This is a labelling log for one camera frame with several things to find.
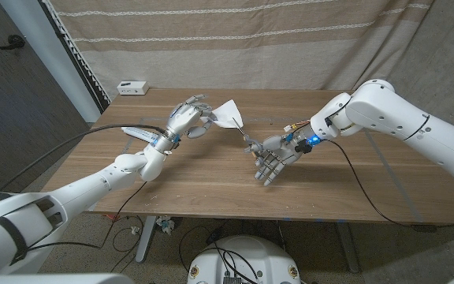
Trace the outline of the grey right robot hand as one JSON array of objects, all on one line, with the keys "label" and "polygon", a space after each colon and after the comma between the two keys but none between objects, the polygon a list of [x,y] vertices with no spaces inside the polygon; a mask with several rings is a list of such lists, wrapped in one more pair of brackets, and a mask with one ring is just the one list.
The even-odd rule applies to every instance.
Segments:
[{"label": "grey right robot hand", "polygon": [[255,154],[255,165],[259,168],[255,179],[264,181],[268,186],[288,165],[293,164],[303,154],[311,152],[322,139],[309,125],[282,135],[270,136],[262,143],[252,144],[250,151]]}]

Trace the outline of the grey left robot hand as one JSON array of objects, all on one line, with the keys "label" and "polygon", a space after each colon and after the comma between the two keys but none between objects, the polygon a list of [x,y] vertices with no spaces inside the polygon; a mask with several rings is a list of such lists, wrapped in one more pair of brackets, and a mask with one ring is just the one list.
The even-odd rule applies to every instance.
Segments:
[{"label": "grey left robot hand", "polygon": [[177,148],[183,135],[191,139],[204,135],[213,122],[217,121],[213,108],[207,103],[200,102],[206,97],[193,95],[177,105],[169,116],[165,132],[161,133],[151,146],[164,154]]}]

